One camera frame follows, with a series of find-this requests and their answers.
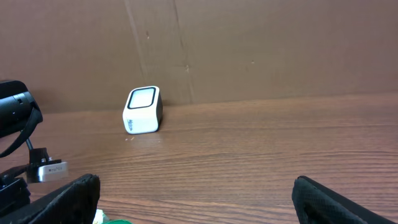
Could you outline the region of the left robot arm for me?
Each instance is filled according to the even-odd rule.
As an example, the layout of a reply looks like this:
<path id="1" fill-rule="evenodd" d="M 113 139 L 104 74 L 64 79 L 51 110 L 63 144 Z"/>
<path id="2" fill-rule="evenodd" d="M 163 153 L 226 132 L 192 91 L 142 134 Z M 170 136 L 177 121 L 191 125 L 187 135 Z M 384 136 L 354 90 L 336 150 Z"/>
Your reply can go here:
<path id="1" fill-rule="evenodd" d="M 27 183 L 19 175 L 28 172 L 37 180 L 37 168 L 49 160 L 47 150 L 33 148 L 29 139 L 42 121 L 40 108 L 24 83 L 19 80 L 1 81 L 1 137 L 19 133 L 14 142 L 1 152 L 1 157 L 12 154 L 26 143 L 30 159 L 26 165 L 1 173 L 2 217 L 30 203 Z"/>

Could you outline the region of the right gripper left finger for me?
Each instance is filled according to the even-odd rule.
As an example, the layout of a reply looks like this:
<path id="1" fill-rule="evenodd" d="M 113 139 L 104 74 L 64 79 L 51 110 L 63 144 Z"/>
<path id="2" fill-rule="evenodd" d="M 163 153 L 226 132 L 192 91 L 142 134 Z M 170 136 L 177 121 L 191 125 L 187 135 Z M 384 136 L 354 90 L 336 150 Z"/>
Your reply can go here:
<path id="1" fill-rule="evenodd" d="M 100 198 L 100 178 L 85 174 L 2 217 L 1 224 L 92 224 Z"/>

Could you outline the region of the green lid jar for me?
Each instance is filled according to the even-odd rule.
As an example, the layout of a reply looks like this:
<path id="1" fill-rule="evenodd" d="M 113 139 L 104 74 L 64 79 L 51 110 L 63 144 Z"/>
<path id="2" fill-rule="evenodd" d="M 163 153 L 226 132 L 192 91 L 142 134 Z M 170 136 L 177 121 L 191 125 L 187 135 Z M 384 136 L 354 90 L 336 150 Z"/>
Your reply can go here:
<path id="1" fill-rule="evenodd" d="M 93 224 L 132 224 L 132 222 L 128 220 L 111 220 L 104 211 L 97 209 L 95 213 L 95 217 L 93 219 Z"/>

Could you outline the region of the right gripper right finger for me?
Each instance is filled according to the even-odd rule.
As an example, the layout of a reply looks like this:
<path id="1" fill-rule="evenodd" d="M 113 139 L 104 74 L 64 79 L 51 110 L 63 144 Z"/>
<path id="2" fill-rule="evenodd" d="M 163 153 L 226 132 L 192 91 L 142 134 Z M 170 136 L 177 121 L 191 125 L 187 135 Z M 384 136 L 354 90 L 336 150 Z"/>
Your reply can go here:
<path id="1" fill-rule="evenodd" d="M 395 224 L 306 176 L 295 179 L 292 201 L 300 224 Z"/>

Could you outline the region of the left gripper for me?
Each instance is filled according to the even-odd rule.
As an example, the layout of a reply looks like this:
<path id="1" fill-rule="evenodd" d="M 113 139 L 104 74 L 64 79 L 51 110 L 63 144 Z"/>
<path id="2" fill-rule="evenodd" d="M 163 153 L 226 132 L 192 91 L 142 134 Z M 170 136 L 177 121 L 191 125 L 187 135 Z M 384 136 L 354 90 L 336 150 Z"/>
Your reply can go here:
<path id="1" fill-rule="evenodd" d="M 30 204 L 30 192 L 27 181 L 19 177 L 27 173 L 27 180 L 39 182 L 38 169 L 49 164 L 47 149 L 37 148 L 29 151 L 29 163 L 12 167 L 1 173 L 1 216 L 4 217 L 21 207 Z"/>

